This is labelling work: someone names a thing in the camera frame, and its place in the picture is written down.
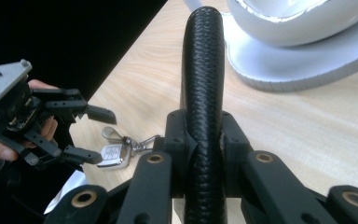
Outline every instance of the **stitched leather cover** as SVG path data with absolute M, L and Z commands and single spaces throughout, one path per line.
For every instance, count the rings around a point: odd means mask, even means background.
M 200 7 L 186 25 L 182 61 L 181 107 L 186 129 L 198 143 L 186 177 L 185 223 L 227 223 L 220 149 L 225 71 L 222 17 Z

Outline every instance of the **leather-wrapped handle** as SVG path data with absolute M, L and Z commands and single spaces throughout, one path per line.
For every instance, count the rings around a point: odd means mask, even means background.
M 227 223 L 220 149 L 225 43 L 222 17 L 200 7 L 186 25 L 181 107 L 186 130 L 197 142 L 186 176 L 185 223 Z

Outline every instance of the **keys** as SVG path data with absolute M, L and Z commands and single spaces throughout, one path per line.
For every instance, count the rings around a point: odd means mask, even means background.
M 128 136 L 121 136 L 111 127 L 103 128 L 102 135 L 109 141 L 109 145 L 103 147 L 101 151 L 103 161 L 98 163 L 97 167 L 109 167 L 114 169 L 127 167 L 130 164 L 131 157 L 147 150 L 152 150 L 152 148 L 148 148 L 147 146 L 150 145 L 156 137 L 159 137 L 159 135 L 155 135 L 138 143 Z

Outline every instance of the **wooden table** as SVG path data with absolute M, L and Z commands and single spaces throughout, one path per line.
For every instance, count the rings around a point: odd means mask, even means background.
M 225 1 L 203 3 L 228 11 Z M 167 115 L 179 108 L 189 15 L 182 0 L 169 0 L 90 100 L 115 112 L 121 134 L 137 141 L 164 135 Z M 269 93 L 244 84 L 226 62 L 223 108 L 254 149 L 278 155 L 306 187 L 324 195 L 335 185 L 358 187 L 358 73 L 311 90 Z M 105 126 L 83 118 L 70 132 L 77 147 L 101 151 Z M 138 158 L 121 170 L 85 164 L 84 171 L 91 184 L 110 190 L 131 178 Z M 228 212 L 229 223 L 243 223 L 239 199 L 228 200 Z

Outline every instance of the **hand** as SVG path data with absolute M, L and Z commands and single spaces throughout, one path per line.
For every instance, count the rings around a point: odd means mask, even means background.
M 36 79 L 29 81 L 28 84 L 31 89 L 57 89 L 54 86 L 50 86 Z M 57 129 L 57 126 L 57 120 L 55 120 L 54 118 L 47 119 L 41 130 L 41 135 L 45 139 L 50 141 Z M 30 142 L 24 142 L 22 144 L 25 147 L 34 147 L 34 145 Z M 0 160 L 14 161 L 18 157 L 19 155 L 16 151 L 0 143 Z

